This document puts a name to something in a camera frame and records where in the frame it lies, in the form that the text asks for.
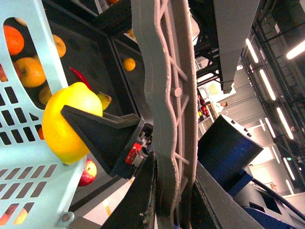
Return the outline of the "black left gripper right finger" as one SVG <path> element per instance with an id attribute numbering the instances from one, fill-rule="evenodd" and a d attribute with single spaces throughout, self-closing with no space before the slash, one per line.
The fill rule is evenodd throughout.
<path id="1" fill-rule="evenodd" d="M 191 201 L 193 229 L 261 229 L 197 162 Z"/>

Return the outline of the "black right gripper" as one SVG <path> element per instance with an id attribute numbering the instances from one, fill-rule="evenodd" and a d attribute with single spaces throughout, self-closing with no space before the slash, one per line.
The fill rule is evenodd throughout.
<path id="1" fill-rule="evenodd" d="M 153 125 L 135 114 L 97 116 L 65 105 L 61 115 L 111 177 L 131 178 L 148 156 Z"/>

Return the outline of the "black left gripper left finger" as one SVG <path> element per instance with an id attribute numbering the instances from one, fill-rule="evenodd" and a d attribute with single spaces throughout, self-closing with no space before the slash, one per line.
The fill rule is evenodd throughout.
<path id="1" fill-rule="evenodd" d="M 102 229 L 153 229 L 155 224 L 157 162 L 150 153 Z"/>

